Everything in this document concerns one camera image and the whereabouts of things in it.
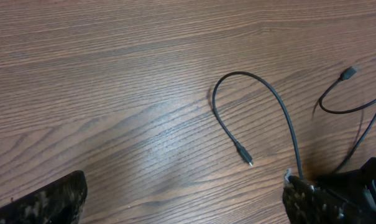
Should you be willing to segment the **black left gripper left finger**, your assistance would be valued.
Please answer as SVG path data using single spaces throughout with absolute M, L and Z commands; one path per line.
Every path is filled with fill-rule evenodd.
M 82 170 L 68 175 L 0 208 L 0 224 L 78 223 L 88 194 Z

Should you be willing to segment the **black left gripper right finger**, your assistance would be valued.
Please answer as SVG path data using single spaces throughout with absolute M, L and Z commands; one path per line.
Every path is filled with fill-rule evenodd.
M 325 187 L 293 175 L 283 175 L 282 202 L 291 223 L 376 223 L 376 211 Z

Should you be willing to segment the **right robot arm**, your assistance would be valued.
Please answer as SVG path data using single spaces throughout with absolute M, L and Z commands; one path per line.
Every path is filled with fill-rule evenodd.
M 362 211 L 376 213 L 376 157 L 370 158 L 360 169 L 321 175 L 317 183 Z

